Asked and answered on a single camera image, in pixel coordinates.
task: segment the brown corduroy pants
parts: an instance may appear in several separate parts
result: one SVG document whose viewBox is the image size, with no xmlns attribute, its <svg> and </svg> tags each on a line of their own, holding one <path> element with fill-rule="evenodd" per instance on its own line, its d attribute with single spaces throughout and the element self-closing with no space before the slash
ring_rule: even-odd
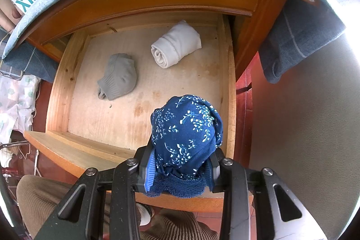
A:
<svg viewBox="0 0 360 240">
<path fill-rule="evenodd" d="M 35 238 L 71 185 L 33 175 L 25 175 L 17 186 L 17 200 L 23 221 Z M 106 199 L 104 232 L 109 226 L 110 196 Z M 143 240 L 217 240 L 217 232 L 198 221 L 193 213 L 163 209 L 152 220 L 152 226 L 140 232 Z"/>
</svg>

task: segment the white cloth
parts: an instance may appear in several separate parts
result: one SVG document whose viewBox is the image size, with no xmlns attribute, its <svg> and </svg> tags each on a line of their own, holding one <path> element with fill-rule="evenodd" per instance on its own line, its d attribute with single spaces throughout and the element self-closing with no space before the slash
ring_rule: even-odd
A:
<svg viewBox="0 0 360 240">
<path fill-rule="evenodd" d="M 39 82 L 34 75 L 24 75 L 20 81 L 0 76 L 0 143 L 9 142 L 12 130 L 31 130 Z"/>
<path fill-rule="evenodd" d="M 199 33 L 187 22 L 181 21 L 151 45 L 151 53 L 156 63 L 165 69 L 200 48 Z"/>
</svg>

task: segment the gray leather surface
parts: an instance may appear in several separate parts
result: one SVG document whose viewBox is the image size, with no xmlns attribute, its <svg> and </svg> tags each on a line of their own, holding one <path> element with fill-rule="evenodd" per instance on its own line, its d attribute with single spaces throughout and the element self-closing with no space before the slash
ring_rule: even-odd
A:
<svg viewBox="0 0 360 240">
<path fill-rule="evenodd" d="M 251 72 L 250 168 L 271 167 L 329 240 L 346 227 L 360 194 L 360 66 L 345 35 L 286 72 Z"/>
</svg>

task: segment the blue floral fabric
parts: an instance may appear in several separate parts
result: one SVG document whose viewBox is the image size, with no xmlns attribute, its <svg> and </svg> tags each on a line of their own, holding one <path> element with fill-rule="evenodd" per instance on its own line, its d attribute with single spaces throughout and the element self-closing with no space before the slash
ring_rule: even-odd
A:
<svg viewBox="0 0 360 240">
<path fill-rule="evenodd" d="M 156 176 L 149 196 L 167 191 L 189 198 L 206 186 L 203 163 L 223 142 L 223 123 L 198 96 L 172 97 L 151 115 Z"/>
</svg>

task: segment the shoe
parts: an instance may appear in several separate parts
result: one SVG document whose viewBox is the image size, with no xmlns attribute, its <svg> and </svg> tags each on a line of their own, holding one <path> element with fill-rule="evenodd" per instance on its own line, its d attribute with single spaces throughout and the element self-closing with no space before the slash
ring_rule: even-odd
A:
<svg viewBox="0 0 360 240">
<path fill-rule="evenodd" d="M 151 218 L 154 216 L 154 209 L 147 204 L 136 203 L 136 207 L 141 215 L 140 226 L 145 226 L 150 223 Z"/>
</svg>

